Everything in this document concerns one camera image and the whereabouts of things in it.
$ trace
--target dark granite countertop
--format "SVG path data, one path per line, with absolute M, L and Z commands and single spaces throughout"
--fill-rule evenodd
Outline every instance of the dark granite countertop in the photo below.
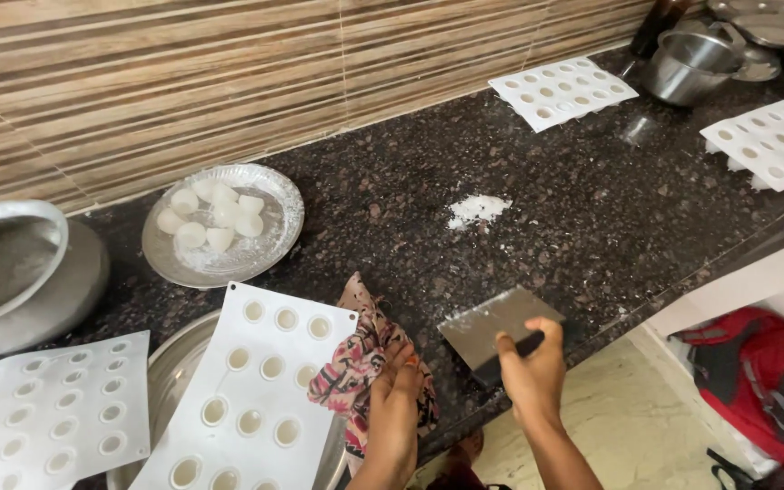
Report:
M 593 60 L 619 73 L 627 58 Z M 694 110 L 643 95 L 535 134 L 485 90 L 267 157 L 258 163 L 299 186 L 307 218 L 289 256 L 248 283 L 333 304 L 363 274 L 435 373 L 441 420 L 420 442 L 425 462 L 510 406 L 470 379 L 435 328 L 446 316 L 522 284 L 587 325 L 574 365 L 784 227 L 784 192 L 754 192 L 698 134 L 781 99 L 784 73 L 731 83 Z M 39 348 L 149 328 L 155 349 L 222 306 L 223 289 L 170 284 L 142 256 L 160 194 L 80 217 L 111 252 L 110 286 L 90 319 Z M 450 230 L 449 206 L 469 195 L 513 203 L 486 229 Z M 103 475 L 76 488 L 104 488 Z

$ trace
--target red bag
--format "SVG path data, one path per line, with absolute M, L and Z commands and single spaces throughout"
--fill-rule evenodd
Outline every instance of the red bag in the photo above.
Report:
M 746 307 L 709 326 L 674 334 L 706 403 L 784 465 L 784 318 Z

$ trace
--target white powder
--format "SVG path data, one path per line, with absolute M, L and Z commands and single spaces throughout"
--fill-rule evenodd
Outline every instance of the white powder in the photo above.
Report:
M 464 201 L 450 206 L 453 217 L 450 219 L 450 229 L 464 229 L 476 220 L 492 222 L 513 201 L 505 201 L 491 195 L 472 195 Z

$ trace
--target pink patterned cloth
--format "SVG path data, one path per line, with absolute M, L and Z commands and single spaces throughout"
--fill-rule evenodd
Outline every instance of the pink patterned cloth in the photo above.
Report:
M 344 435 L 349 472 L 354 475 L 365 459 L 368 445 L 369 388 L 386 364 L 384 349 L 392 342 L 412 343 L 397 323 L 390 321 L 377 307 L 381 297 L 368 293 L 358 272 L 343 289 L 338 307 L 352 309 L 360 315 L 355 333 L 341 342 L 327 363 L 310 382 L 308 399 L 329 410 L 349 417 Z M 419 362 L 425 375 L 416 433 L 421 437 L 437 425 L 440 410 L 435 401 L 435 387 L 429 366 Z

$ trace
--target aluminum pot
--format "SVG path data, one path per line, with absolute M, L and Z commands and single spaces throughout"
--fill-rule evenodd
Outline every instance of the aluminum pot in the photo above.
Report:
M 731 79 L 743 61 L 741 46 L 701 32 L 670 30 L 659 36 L 659 50 L 640 83 L 668 104 L 695 106 Z
M 0 202 L 0 354 L 75 327 L 98 302 L 109 272 L 92 229 L 48 202 Z

